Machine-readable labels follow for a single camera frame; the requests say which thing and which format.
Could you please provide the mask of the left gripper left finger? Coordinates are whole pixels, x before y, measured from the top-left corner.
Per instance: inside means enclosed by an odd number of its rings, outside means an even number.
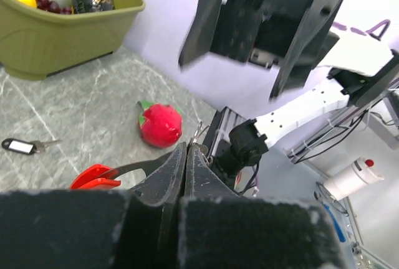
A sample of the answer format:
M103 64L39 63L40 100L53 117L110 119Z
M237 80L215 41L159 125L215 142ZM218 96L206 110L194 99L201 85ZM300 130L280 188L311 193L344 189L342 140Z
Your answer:
M176 268L187 146L129 190L1 193L2 268Z

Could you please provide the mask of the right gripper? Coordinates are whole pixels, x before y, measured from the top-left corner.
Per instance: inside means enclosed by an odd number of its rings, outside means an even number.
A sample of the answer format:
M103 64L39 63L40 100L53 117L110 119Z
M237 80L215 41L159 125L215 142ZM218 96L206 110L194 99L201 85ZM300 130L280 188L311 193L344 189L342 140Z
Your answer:
M181 68L208 52L241 63L278 64L270 93L304 87L337 43L330 31L343 0L198 0L181 48Z

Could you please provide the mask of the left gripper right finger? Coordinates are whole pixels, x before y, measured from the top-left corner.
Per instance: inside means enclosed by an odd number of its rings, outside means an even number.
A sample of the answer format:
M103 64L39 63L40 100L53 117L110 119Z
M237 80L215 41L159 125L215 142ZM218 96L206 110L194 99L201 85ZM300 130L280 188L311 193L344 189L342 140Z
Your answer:
M179 203L179 268L345 268L326 209L316 201L237 196L197 146Z

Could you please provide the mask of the black key tag with key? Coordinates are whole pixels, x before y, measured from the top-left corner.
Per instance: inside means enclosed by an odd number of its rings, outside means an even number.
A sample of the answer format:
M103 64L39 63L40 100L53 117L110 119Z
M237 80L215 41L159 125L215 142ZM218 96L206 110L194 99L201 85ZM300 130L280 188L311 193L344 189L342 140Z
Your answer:
M15 138L6 138L1 142L1 147L7 151L12 151L24 155L33 155L36 153L42 153L49 146L61 143L61 140L52 141L23 141Z

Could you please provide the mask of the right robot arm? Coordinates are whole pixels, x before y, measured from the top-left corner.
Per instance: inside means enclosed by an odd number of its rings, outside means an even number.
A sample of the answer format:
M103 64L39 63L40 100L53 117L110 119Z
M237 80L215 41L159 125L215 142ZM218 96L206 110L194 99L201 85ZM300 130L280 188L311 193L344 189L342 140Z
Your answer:
M257 165L291 131L330 111L363 107L398 73L398 55L370 35L333 26L344 0L198 0L178 63L207 53L271 67L279 72L270 98L304 86L310 72L329 73L312 90L282 107L245 121L229 134L229 146L213 157L212 170L233 177Z

